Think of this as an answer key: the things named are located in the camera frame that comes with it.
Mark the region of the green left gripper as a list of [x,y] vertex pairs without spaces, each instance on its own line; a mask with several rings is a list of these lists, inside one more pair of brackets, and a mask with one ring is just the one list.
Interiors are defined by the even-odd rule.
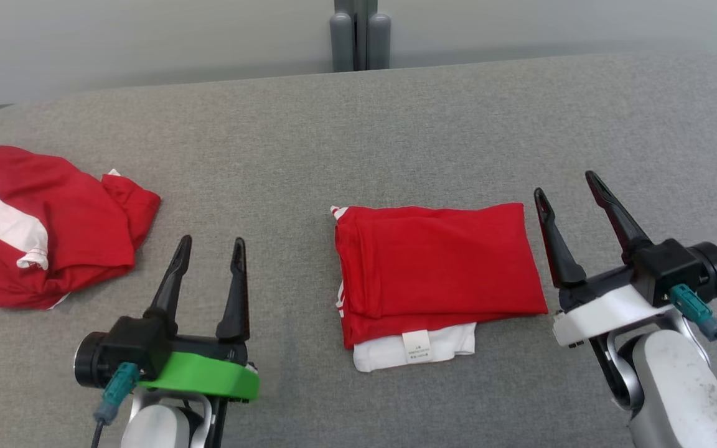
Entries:
[[[192,237],[184,235],[163,275],[145,318],[157,318],[164,328],[177,328],[177,301],[182,278],[190,264]],[[248,360],[244,343],[250,338],[250,298],[246,246],[236,238],[227,306],[217,324],[216,337],[178,335],[171,341],[171,356],[156,380],[139,381],[147,389],[197,393],[230,401],[250,402],[257,398],[261,380]]]

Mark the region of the grey partition post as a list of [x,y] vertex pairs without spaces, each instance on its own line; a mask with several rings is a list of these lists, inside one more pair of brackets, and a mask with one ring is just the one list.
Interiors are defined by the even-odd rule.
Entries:
[[333,0],[329,19],[331,62],[335,73],[390,68],[391,17],[379,0]]

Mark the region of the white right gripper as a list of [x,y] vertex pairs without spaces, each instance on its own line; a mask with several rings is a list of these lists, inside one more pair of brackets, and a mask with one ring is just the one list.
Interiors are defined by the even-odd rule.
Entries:
[[[604,210],[621,246],[621,260],[632,262],[637,250],[653,243],[632,215],[593,170],[585,179],[598,207]],[[543,189],[534,191],[541,238],[552,283],[560,292],[560,310],[553,334],[562,347],[580,343],[615,330],[637,328],[662,317],[673,316],[671,304],[654,308],[632,286],[634,269],[620,267],[587,278],[570,253],[556,225],[556,215]]]

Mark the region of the red shorts with white stripe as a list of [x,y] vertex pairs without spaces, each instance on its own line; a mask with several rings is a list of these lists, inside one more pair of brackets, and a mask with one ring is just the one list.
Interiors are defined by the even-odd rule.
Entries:
[[134,269],[161,198],[116,170],[0,146],[0,308],[52,309]]

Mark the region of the grey fabric sofa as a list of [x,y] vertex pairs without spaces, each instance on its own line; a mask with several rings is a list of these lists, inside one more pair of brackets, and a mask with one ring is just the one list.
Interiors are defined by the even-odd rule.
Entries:
[[[90,448],[100,392],[72,360],[151,303],[193,238],[177,323],[212,335],[246,241],[261,395],[225,448],[631,448],[588,344],[552,318],[481,324],[476,353],[361,374],[342,346],[331,206],[526,206],[557,309],[536,187],[587,273],[621,248],[594,170],[654,241],[717,244],[717,54],[623,53],[77,93],[0,110],[0,145],[117,169],[162,197],[136,269],[56,309],[0,309],[0,448]],[[713,303],[717,314],[717,300]]]

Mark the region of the red white basketball jersey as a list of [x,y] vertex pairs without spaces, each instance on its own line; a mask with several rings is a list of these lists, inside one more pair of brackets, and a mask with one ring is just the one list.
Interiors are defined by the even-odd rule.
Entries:
[[370,373],[476,349],[476,326],[548,312],[525,206],[330,208],[344,347]]

